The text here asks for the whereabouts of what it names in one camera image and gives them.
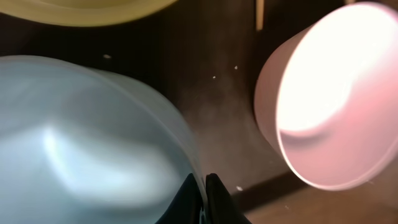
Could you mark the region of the wooden chopstick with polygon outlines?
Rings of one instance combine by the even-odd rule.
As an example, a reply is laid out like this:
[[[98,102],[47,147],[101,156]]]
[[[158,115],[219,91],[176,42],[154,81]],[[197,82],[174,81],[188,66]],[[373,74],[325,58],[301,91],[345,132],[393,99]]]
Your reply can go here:
[[[265,0],[256,0],[256,30],[260,31],[264,25],[264,3]]]

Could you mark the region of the light blue bowl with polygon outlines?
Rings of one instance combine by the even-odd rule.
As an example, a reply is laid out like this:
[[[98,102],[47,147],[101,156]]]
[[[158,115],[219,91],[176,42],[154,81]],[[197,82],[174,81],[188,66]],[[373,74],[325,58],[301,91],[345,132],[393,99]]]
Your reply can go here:
[[[193,174],[181,113],[136,79],[54,58],[1,58],[1,222],[156,223]]]

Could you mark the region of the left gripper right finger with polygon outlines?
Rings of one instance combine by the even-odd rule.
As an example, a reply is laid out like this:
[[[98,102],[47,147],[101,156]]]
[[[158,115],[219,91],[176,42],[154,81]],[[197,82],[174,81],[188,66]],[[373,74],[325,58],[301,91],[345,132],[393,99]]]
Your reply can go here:
[[[251,224],[238,210],[217,174],[212,173],[206,176],[206,194],[212,224]]]

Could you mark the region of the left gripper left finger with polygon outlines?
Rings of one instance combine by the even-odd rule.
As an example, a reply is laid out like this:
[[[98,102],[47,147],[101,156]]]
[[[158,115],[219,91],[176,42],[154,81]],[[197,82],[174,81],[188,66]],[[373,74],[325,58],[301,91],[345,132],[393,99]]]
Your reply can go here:
[[[155,224],[200,224],[203,200],[198,184],[189,174],[164,214]]]

